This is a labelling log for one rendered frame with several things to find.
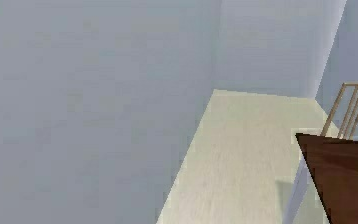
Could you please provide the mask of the dark brown wooden table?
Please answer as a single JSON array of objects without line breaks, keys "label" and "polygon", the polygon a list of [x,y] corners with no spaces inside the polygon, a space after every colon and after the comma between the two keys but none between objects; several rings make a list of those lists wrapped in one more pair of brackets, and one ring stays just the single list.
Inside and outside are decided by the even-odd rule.
[{"label": "dark brown wooden table", "polygon": [[309,184],[329,224],[358,224],[358,141],[297,133],[302,158],[282,224],[293,224]]}]

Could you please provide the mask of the light wooden slat chair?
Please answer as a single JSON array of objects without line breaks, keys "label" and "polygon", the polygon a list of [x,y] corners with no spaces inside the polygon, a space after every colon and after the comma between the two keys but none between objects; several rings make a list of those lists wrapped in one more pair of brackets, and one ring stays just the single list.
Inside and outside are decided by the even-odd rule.
[{"label": "light wooden slat chair", "polygon": [[340,105],[343,95],[348,87],[352,87],[352,95],[347,104],[345,115],[340,124],[337,137],[339,139],[353,140],[355,137],[356,128],[358,125],[358,82],[343,83],[339,89],[339,92],[335,98],[335,101],[329,111],[327,119],[324,123],[321,136],[326,136],[328,129],[333,122],[334,115]]}]

